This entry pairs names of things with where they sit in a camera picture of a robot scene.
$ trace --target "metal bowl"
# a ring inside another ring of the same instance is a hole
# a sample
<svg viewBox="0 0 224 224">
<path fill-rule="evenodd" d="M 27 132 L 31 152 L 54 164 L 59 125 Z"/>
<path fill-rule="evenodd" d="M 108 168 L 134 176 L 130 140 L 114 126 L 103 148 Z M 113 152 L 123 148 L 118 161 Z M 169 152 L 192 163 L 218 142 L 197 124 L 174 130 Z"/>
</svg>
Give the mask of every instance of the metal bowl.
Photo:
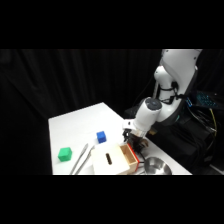
<svg viewBox="0 0 224 224">
<path fill-rule="evenodd" d="M 172 175 L 170 167 L 155 157 L 146 159 L 144 167 L 147 175 Z"/>
</svg>

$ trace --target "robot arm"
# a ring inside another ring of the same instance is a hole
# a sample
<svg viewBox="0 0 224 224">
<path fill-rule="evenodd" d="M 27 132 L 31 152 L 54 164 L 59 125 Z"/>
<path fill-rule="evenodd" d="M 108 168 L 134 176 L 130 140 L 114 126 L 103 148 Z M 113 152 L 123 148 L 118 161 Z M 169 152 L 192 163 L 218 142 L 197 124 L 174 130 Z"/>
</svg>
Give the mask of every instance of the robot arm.
<svg viewBox="0 0 224 224">
<path fill-rule="evenodd" d="M 129 130 L 127 137 L 135 149 L 139 140 L 158 122 L 172 125 L 190 93 L 197 77 L 196 62 L 202 49 L 165 49 L 154 76 L 160 85 L 158 99 L 145 99 L 134 120 L 125 120 L 123 129 Z"/>
</svg>

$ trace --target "black background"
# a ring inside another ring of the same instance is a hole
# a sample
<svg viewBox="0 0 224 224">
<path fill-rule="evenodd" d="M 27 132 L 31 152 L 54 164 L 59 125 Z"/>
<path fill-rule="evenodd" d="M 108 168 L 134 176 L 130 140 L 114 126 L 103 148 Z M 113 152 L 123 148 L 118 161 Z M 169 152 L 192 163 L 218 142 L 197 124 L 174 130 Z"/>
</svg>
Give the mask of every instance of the black background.
<svg viewBox="0 0 224 224">
<path fill-rule="evenodd" d="M 48 119 L 100 102 L 121 116 L 151 96 L 162 49 L 0 50 L 2 174 L 52 174 Z M 198 88 L 224 95 L 224 54 L 198 60 Z"/>
</svg>

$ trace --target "white table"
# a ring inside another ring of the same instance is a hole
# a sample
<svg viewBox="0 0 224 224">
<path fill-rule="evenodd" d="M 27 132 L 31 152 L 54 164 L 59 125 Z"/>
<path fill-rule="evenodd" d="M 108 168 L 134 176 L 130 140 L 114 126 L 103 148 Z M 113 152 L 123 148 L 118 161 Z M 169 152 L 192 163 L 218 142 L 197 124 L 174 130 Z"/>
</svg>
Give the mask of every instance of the white table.
<svg viewBox="0 0 224 224">
<path fill-rule="evenodd" d="M 77 170 L 87 157 L 92 146 L 99 144 L 96 136 L 97 132 L 104 131 L 108 143 L 123 143 L 122 122 L 123 118 L 104 103 L 49 119 L 53 174 L 69 175 L 82 149 L 88 143 L 89 148 L 80 160 L 76 168 Z M 60 162 L 58 153 L 61 148 L 66 147 L 72 149 L 72 159 L 68 162 Z M 149 147 L 144 149 L 142 153 L 146 158 L 161 158 L 170 166 L 174 175 L 191 175 L 151 141 L 149 141 Z M 80 172 L 80 175 L 93 174 L 90 158 Z"/>
</svg>

